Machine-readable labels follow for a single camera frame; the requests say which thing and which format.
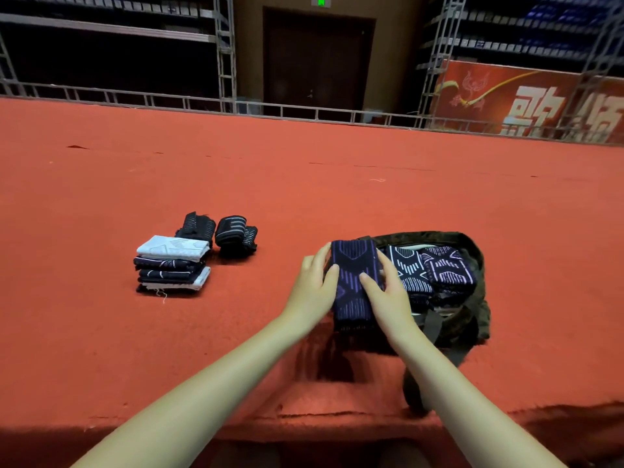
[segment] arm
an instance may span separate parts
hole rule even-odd
[[[418,329],[396,268],[379,252],[386,290],[362,274],[360,280],[377,322],[406,363],[421,394],[433,407],[473,467],[565,467],[497,408]]]
[[[74,468],[188,467],[277,360],[332,306],[338,267],[323,265],[330,244],[303,259],[286,307],[242,345],[143,409]]]

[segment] exit sign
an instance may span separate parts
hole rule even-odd
[[[329,8],[332,4],[331,0],[312,0],[312,6],[317,8]]]

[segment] finger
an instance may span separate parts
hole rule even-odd
[[[325,259],[327,258],[327,253],[330,251],[330,247],[332,246],[332,242],[325,244],[318,252],[315,254],[314,259],[312,260],[312,265],[310,266],[314,272],[319,273],[320,276],[323,275],[323,268],[325,267]]]
[[[303,262],[301,263],[301,271],[307,271],[312,265],[312,260],[314,256],[306,256],[303,258]]]
[[[328,292],[333,292],[336,295],[336,289],[338,287],[338,276],[340,275],[340,268],[338,265],[333,264],[330,270],[325,274],[325,280],[323,282],[323,289],[327,289]]]
[[[386,276],[386,289],[398,289],[399,287],[403,287],[401,280],[399,279],[399,273],[394,267],[394,264],[390,259],[382,253],[380,250],[377,250],[377,256],[381,262],[381,266],[383,266],[383,273]]]
[[[366,295],[371,301],[375,299],[375,297],[377,297],[379,294],[384,293],[384,291],[379,289],[379,286],[377,285],[375,280],[366,273],[362,273],[361,275],[359,275],[359,281],[362,283],[362,287],[366,291]]]

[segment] door frame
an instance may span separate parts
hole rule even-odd
[[[364,93],[366,91],[366,83],[368,81],[368,67],[371,59],[372,50],[372,38],[375,33],[375,19],[374,18],[360,18],[354,16],[333,15],[325,13],[308,12],[302,10],[287,10],[283,8],[271,8],[267,6],[262,7],[262,51],[263,51],[263,101],[268,101],[269,92],[269,44],[268,32],[272,26],[281,25],[287,26],[293,24],[296,18],[306,18],[309,21],[318,19],[323,22],[340,22],[343,25],[350,25],[357,30],[364,31],[363,34],[363,48],[359,57],[358,78],[356,80],[356,104],[354,110],[362,110],[364,103]]]

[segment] person's right arm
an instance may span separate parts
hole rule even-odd
[[[396,268],[383,253],[378,254],[386,290],[366,274],[360,275],[377,322],[469,463],[474,468],[565,467],[481,394],[425,337],[412,318]]]

